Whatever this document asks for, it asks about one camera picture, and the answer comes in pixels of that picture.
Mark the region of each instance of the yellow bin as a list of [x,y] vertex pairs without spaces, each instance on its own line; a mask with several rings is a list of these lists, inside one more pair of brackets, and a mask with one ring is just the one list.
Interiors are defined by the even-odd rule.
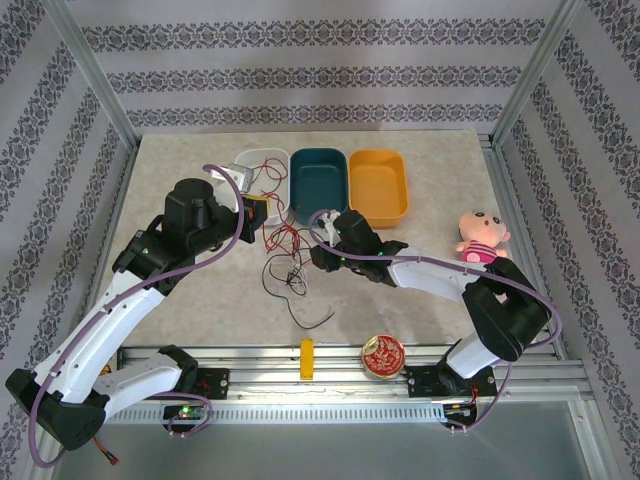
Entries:
[[349,157],[349,207],[373,228],[394,227],[409,211],[404,160],[386,149],[358,150]]

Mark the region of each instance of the tin can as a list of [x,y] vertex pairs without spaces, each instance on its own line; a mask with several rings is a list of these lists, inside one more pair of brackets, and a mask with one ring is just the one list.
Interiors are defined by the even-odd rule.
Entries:
[[404,361],[404,347],[391,335],[376,335],[362,347],[364,369],[375,378],[395,378],[404,367]]

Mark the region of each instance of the metal frame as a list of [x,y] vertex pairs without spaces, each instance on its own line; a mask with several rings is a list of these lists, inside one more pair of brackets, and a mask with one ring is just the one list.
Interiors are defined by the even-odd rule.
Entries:
[[[405,345],[407,365],[435,364],[449,345]],[[118,352],[118,368],[144,361],[158,348],[124,347]],[[300,380],[299,347],[192,347],[184,350],[201,367],[228,368],[230,384],[223,403],[424,403],[411,399],[407,380],[381,382],[362,369],[361,348],[323,346],[314,349],[313,381]],[[495,367],[501,382],[505,365]],[[558,361],[552,346],[527,353],[514,364],[508,401],[569,401],[593,398],[586,372],[579,360]],[[434,398],[434,403],[458,403],[465,397]]]
[[[104,274],[114,232],[126,197],[140,138],[66,1],[43,0],[42,3],[134,157],[129,161],[123,180],[124,188],[121,188],[116,200],[115,214],[107,233],[108,247],[103,250],[99,260],[89,297],[89,302],[93,304],[99,293],[100,279]],[[478,136],[501,215],[513,229],[511,247],[514,261],[523,269],[536,289],[545,293],[544,280],[524,217],[516,201],[513,185],[506,171],[501,146],[582,3],[582,0],[560,1],[492,134]],[[446,345],[406,346],[407,364],[435,363],[448,348],[449,346]],[[231,370],[229,399],[223,402],[225,408],[230,411],[243,411],[256,405],[272,405],[274,402],[294,406],[373,404],[378,407],[425,403],[424,399],[408,397],[407,384],[403,377],[390,382],[380,382],[367,377],[361,369],[359,347],[316,346],[315,375],[312,382],[300,381],[298,347],[194,347],[186,350],[200,362],[201,366],[226,367]],[[135,364],[151,356],[155,351],[156,349],[150,347],[123,348],[118,356],[119,367]],[[620,478],[582,362],[569,361],[566,358],[561,342],[556,342],[553,346],[545,347],[535,353],[525,354],[514,365],[512,380],[501,401],[568,402],[574,427],[592,477]],[[496,367],[498,382],[502,381],[504,373],[504,367]],[[457,400],[462,399],[434,399],[433,402],[449,403]],[[158,401],[150,401],[142,402],[132,408],[146,412],[149,409],[157,409],[159,405]],[[59,445],[49,435],[41,432],[39,430],[40,451],[45,458],[52,458],[57,453]],[[44,480],[51,478],[52,475],[53,470],[39,469],[29,459],[23,479]]]
[[542,71],[549,63],[553,52],[557,48],[569,24],[575,17],[583,0],[561,0],[558,8],[549,19],[547,28],[536,45],[533,55],[518,79],[509,100],[504,106],[500,118],[491,134],[492,146],[498,150],[509,135],[518,115],[522,111],[529,95],[542,76]]
[[42,5],[84,73],[96,97],[100,100],[127,150],[134,150],[140,144],[140,137],[133,128],[102,67],[100,67],[89,42],[87,42],[82,29],[67,5],[67,1],[42,0]]
[[113,215],[111,215],[109,226],[107,227],[107,235],[105,237],[106,248],[102,249],[100,258],[98,258],[98,266],[96,268],[94,278],[92,279],[93,283],[91,284],[89,296],[87,297],[87,311],[91,310],[91,307],[95,305],[98,301],[98,297],[100,296],[102,278],[104,277],[105,270],[108,268],[107,260],[109,260],[109,254],[111,253],[111,247],[113,246],[116,228],[118,228],[118,222],[120,221],[120,215],[122,214],[122,208],[124,207],[124,200],[127,197],[127,192],[129,191],[129,183],[131,182],[131,176],[133,175],[133,168],[135,166],[137,156],[138,147],[135,147],[129,154],[124,174],[122,175],[122,184],[118,190]]

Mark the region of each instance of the teal bin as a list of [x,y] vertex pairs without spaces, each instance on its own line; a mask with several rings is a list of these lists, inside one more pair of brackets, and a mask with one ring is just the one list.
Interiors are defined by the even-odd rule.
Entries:
[[347,158],[335,148],[304,148],[291,155],[291,211],[307,225],[318,210],[344,212],[349,204]]

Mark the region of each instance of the white robotic arm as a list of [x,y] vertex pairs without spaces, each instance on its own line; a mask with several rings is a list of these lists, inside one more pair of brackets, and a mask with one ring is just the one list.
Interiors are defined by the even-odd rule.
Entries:
[[[38,423],[67,450],[81,447],[107,418],[140,400],[193,392],[198,363],[173,345],[140,365],[100,372],[135,326],[195,268],[200,253],[231,237],[253,243],[267,218],[267,201],[242,201],[244,208],[234,212],[216,201],[208,182],[178,182],[165,199],[164,215],[134,235],[113,265],[111,284],[65,342],[34,371],[16,369],[9,376],[10,393],[30,414],[34,407]],[[148,281],[146,288],[142,281]]]
[[[325,242],[311,250],[316,267],[328,272],[346,267],[373,282],[415,288],[467,307],[476,331],[454,345],[438,364],[438,381],[451,394],[465,391],[481,370],[497,361],[517,360],[549,320],[550,312],[541,302],[515,287],[533,291],[506,258],[487,265],[437,259],[403,242],[383,243],[357,211],[319,218],[325,230],[338,233],[340,242],[335,249]],[[491,276],[504,281],[487,278]]]

